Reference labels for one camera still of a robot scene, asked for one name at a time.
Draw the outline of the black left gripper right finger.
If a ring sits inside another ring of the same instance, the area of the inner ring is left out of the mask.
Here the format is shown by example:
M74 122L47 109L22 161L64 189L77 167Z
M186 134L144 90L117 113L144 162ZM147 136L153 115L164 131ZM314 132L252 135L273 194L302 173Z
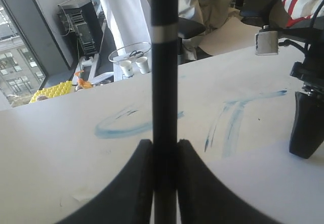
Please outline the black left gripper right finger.
M272 223L230 191L207 168L192 144L177 144L177 190L182 223Z

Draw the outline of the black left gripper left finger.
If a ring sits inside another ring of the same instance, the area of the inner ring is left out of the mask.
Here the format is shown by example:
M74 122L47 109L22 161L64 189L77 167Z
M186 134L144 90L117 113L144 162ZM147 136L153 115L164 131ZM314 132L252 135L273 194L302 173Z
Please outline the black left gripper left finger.
M59 223L150 223L152 142L141 140L129 161L95 198Z

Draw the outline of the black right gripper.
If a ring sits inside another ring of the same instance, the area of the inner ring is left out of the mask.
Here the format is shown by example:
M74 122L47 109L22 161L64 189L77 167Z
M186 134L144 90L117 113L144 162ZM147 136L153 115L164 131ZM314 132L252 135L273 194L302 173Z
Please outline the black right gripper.
M293 64L290 76L304 82L308 94L323 95L323 42L311 44L304 56ZM295 100L289 152L308 159L323 143L323 101L301 92L295 92Z

